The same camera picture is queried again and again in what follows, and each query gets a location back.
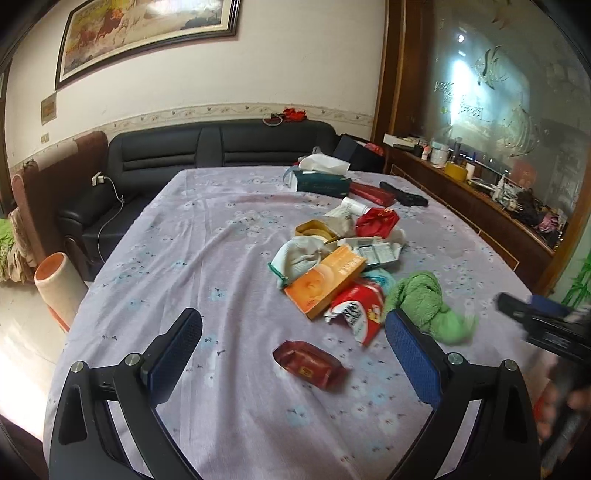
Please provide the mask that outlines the white medicine box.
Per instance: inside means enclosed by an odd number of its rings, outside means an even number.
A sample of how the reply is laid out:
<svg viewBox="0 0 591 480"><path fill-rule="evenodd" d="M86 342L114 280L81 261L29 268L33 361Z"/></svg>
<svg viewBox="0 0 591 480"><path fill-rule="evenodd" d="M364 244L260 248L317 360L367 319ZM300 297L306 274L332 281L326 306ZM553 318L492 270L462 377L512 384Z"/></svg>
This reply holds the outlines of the white medicine box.
<svg viewBox="0 0 591 480"><path fill-rule="evenodd" d="M403 249L399 241L381 237L349 237L337 242L339 246L349 247L356 255L366 260L366 268L387 268L396 263Z"/></svg>

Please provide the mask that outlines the red white snack bag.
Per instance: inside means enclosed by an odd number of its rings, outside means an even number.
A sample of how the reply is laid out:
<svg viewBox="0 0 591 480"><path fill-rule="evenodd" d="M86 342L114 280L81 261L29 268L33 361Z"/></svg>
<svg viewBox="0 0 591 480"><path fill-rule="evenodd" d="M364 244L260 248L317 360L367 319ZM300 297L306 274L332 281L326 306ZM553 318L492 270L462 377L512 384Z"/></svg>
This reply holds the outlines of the red white snack bag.
<svg viewBox="0 0 591 480"><path fill-rule="evenodd" d="M328 323L345 322L356 342L368 347L383 325L384 306L381 285L373 280L361 279L332 299L324 318Z"/></svg>

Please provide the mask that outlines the dark red foil wrapper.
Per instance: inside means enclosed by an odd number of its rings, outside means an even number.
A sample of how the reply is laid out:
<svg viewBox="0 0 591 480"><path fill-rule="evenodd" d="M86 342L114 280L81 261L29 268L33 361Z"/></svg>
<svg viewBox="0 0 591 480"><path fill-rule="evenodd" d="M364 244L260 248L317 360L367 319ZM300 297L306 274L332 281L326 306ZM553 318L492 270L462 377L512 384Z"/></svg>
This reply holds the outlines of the dark red foil wrapper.
<svg viewBox="0 0 591 480"><path fill-rule="evenodd" d="M304 341L284 341L273 351L273 360L291 375L325 391L334 390L349 375L339 359Z"/></svg>

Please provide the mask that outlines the orange cardboard box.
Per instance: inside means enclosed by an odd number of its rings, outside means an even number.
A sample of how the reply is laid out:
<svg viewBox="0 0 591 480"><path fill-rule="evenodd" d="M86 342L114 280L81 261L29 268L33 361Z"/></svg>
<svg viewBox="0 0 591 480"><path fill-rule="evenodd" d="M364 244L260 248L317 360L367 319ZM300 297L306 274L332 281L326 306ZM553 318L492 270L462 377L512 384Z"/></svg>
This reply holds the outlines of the orange cardboard box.
<svg viewBox="0 0 591 480"><path fill-rule="evenodd" d="M284 288L284 293L308 320L315 320L339 292L359 277L366 265L365 258L348 246L341 246Z"/></svg>

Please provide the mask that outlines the round yellow tin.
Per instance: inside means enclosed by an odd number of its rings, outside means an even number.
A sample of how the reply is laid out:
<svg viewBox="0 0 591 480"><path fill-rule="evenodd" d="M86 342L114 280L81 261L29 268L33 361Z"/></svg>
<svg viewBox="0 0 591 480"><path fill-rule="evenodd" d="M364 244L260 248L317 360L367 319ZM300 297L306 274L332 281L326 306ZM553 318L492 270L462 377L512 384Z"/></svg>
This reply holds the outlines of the round yellow tin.
<svg viewBox="0 0 591 480"><path fill-rule="evenodd" d="M297 225L294 232L297 236L312 237L322 240L324 243L339 240L339 235L327 224L319 220L310 220L301 225Z"/></svg>

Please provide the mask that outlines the white knit glove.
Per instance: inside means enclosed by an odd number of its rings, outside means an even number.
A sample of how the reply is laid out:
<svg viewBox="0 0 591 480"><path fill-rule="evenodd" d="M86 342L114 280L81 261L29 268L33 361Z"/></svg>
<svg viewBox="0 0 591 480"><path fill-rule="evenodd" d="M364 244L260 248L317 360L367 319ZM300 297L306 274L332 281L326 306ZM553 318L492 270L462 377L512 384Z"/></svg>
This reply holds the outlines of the white knit glove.
<svg viewBox="0 0 591 480"><path fill-rule="evenodd" d="M277 287L283 289L320 264L329 253L321 239L297 236L283 244L267 265L276 276Z"/></svg>

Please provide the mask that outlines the wooden sideboard cabinet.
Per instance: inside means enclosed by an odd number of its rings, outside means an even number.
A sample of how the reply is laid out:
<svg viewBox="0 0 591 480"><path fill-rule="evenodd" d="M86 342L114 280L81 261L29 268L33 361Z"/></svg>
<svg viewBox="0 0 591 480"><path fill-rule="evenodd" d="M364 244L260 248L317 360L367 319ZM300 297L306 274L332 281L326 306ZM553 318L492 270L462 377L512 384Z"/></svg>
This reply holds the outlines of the wooden sideboard cabinet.
<svg viewBox="0 0 591 480"><path fill-rule="evenodd" d="M550 292L543 274L554 259L554 251L490 197L402 150L389 151L386 171L406 178L460 216L533 293Z"/></svg>

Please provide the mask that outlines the green cloth rag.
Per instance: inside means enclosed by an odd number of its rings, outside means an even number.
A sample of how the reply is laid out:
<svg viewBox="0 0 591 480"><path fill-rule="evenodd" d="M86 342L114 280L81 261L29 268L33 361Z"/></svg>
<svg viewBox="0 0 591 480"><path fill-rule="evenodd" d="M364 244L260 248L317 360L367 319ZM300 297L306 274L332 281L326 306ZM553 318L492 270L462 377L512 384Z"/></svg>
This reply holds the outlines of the green cloth rag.
<svg viewBox="0 0 591 480"><path fill-rule="evenodd" d="M385 300L386 312L401 309L422 332L446 345L469 341L478 326L475 316L460 316L444 301L437 277L416 272L394 284Z"/></svg>

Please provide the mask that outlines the white orange cylinder bin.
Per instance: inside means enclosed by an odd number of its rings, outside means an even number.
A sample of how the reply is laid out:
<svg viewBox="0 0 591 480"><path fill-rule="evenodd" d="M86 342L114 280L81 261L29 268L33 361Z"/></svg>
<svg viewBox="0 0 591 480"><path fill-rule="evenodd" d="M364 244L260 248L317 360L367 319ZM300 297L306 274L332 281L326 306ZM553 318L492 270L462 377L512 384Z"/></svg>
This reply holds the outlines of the white orange cylinder bin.
<svg viewBox="0 0 591 480"><path fill-rule="evenodd" d="M45 258L34 274L37 290L60 328L68 333L88 286L63 252Z"/></svg>

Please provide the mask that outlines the yellow container on sideboard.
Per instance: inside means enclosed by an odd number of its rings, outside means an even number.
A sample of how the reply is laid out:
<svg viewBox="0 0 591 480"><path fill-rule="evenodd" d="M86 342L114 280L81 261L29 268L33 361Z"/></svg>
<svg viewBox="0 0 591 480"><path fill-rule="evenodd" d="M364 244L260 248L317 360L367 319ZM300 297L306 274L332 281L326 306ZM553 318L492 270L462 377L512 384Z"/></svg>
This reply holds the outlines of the yellow container on sideboard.
<svg viewBox="0 0 591 480"><path fill-rule="evenodd" d="M444 173L458 182L465 182L468 170L465 166L453 162L447 162L444 168Z"/></svg>

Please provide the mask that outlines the red flat pouch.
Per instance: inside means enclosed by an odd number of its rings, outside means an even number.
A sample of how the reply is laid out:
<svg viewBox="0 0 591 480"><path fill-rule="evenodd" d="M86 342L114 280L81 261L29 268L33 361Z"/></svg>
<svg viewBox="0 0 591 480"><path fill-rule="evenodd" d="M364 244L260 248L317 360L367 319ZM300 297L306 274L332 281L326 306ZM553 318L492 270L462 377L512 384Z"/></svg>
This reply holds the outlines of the red flat pouch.
<svg viewBox="0 0 591 480"><path fill-rule="evenodd" d="M381 207L390 207L396 202L396 196L380 187L367 185L359 182L349 184L349 193L369 200Z"/></svg>

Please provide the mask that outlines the dark green tissue box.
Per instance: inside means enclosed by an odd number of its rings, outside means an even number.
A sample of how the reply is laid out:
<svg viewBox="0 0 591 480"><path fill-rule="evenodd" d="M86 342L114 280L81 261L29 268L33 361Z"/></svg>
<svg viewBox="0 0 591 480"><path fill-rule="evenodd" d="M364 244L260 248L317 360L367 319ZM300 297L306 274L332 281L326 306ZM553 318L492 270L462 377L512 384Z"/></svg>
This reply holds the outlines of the dark green tissue box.
<svg viewBox="0 0 591 480"><path fill-rule="evenodd" d="M287 176L287 186L294 192L345 198L349 195L352 181L345 176L318 171L294 170Z"/></svg>

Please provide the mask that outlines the black leather sofa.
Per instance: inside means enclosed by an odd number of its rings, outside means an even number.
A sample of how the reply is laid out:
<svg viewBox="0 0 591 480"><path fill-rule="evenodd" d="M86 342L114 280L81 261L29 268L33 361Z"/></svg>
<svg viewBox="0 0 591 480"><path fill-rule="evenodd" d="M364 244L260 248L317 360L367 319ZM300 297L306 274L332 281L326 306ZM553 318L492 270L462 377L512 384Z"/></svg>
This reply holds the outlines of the black leather sofa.
<svg viewBox="0 0 591 480"><path fill-rule="evenodd" d="M126 231L180 171L193 168L290 166L314 148L331 154L334 127L305 120L266 126L256 119L198 122L116 135L97 171L102 184L86 183L57 210L65 249L91 281Z"/></svg>

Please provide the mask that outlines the red flower ornament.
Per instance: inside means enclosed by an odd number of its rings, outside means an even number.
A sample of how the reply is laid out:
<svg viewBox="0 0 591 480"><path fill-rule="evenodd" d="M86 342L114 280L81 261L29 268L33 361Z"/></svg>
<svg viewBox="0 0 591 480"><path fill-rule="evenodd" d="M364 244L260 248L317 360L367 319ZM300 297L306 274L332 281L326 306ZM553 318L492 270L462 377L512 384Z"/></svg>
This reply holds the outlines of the red flower ornament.
<svg viewBox="0 0 591 480"><path fill-rule="evenodd" d="M308 119L307 112L304 110L297 110L296 108L285 108L281 112L283 121L287 123L297 123Z"/></svg>

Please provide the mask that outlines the framed horse painting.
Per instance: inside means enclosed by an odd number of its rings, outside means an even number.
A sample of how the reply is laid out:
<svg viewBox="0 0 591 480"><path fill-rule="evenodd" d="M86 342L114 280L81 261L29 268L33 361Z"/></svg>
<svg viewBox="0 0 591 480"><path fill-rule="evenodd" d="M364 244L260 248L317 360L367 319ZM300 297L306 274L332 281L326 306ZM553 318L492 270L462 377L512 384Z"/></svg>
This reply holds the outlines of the framed horse painting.
<svg viewBox="0 0 591 480"><path fill-rule="evenodd" d="M57 59L57 90L127 57L183 42L231 37L239 0L86 1L69 12Z"/></svg>

